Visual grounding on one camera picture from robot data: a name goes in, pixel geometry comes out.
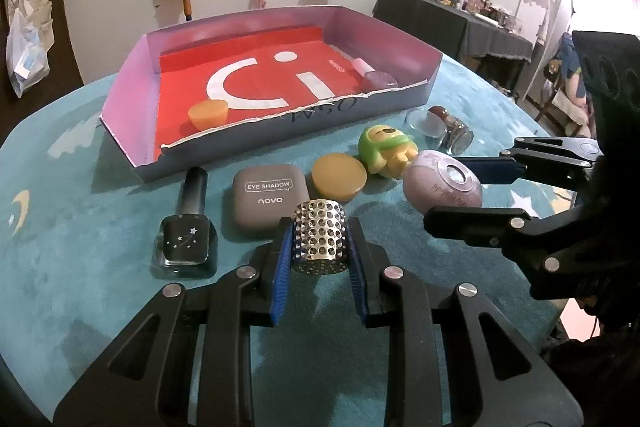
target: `green stuffed toy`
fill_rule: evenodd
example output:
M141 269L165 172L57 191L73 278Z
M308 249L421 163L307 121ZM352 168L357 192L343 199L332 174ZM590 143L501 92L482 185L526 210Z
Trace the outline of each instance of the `green stuffed toy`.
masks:
M358 142L358 156L370 174L402 178L418 154L418 146L402 131L388 125L367 127Z

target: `white logo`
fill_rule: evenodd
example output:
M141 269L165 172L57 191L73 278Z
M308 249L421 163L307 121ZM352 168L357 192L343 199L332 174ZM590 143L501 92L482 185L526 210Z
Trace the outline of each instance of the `white logo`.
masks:
M293 180L285 178L283 180L267 180L263 182L246 182L244 190L246 192L271 192L272 190L291 190Z
M260 198L258 200L258 203L262 203L262 204L269 204L269 203L282 203L282 198L265 198L262 199Z
M298 56L294 52L280 52L273 58L275 58L277 62L290 62L298 58ZM226 92L225 80L230 74L235 73L242 68L248 68L257 64L258 61L255 57L245 58L244 60L238 60L237 62L229 64L228 66L216 71L211 75L209 82L207 82L207 96L211 100L226 100L229 104L229 109L276 109L289 107L289 103L283 98L274 98L272 100L252 100L250 98L239 98L238 96L234 96ZM320 80L320 78L311 73L311 71L298 73L296 76L318 100L327 100L335 97L334 92L329 89L329 87Z

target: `blue gripper pad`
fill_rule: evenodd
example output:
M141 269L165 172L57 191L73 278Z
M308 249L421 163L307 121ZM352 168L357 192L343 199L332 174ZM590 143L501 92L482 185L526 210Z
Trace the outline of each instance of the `blue gripper pad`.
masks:
M291 250L293 248L293 221L287 227L287 231L282 238L278 264L273 275L271 285L271 320L274 325L278 325L284 313L287 303L287 292L289 291L289 273L291 272Z
M353 235L349 224L345 226L347 235L347 258L349 259L349 278L351 279L351 291L353 292L353 301L356 305L356 312L360 320L364 324L369 317L369 306L367 305L367 282L364 277L362 263L360 262L360 254L358 247L353 240Z

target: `pink cardboard box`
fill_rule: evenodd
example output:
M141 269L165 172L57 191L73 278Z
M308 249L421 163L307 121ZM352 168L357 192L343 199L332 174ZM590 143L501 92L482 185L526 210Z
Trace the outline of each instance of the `pink cardboard box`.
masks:
M398 87L199 132L155 154L159 57L210 42L300 26L319 26L326 44L393 75ZM100 118L145 182L264 145L424 105L442 53L382 21L340 6L240 12L170 26L140 38L111 86Z

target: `black table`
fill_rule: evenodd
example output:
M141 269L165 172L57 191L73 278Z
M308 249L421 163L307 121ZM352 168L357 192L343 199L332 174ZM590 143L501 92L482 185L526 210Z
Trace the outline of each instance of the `black table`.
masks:
M378 0L373 16L461 63L468 57L485 58L476 72L485 79L497 76L507 89L513 88L525 62L531 62L533 44L527 39L434 0Z

